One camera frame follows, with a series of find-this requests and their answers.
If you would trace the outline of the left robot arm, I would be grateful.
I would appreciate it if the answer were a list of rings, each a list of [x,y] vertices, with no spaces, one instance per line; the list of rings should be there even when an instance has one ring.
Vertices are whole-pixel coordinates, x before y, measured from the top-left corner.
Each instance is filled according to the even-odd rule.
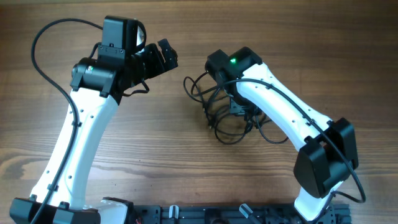
[[[141,223],[128,200],[105,197],[86,204],[86,186],[101,137],[122,98],[138,85],[177,67],[167,39],[147,43],[141,21],[106,16],[102,39],[72,68],[68,112],[50,160],[28,198],[15,198],[16,223]]]

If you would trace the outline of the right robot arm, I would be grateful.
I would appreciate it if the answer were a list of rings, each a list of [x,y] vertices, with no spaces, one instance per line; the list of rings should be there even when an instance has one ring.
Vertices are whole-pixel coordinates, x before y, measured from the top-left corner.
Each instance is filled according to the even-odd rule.
[[[294,209],[307,222],[320,219],[332,196],[348,178],[357,178],[358,150],[353,125],[333,121],[284,86],[250,48],[232,55],[210,54],[205,70],[239,106],[264,112],[297,150],[294,176],[301,189]]]

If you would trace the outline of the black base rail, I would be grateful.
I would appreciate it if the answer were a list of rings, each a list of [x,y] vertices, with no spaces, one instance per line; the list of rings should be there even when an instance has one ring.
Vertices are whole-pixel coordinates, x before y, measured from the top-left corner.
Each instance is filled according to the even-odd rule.
[[[136,223],[212,224],[212,223],[306,223],[292,204],[263,206],[169,207],[135,206]]]

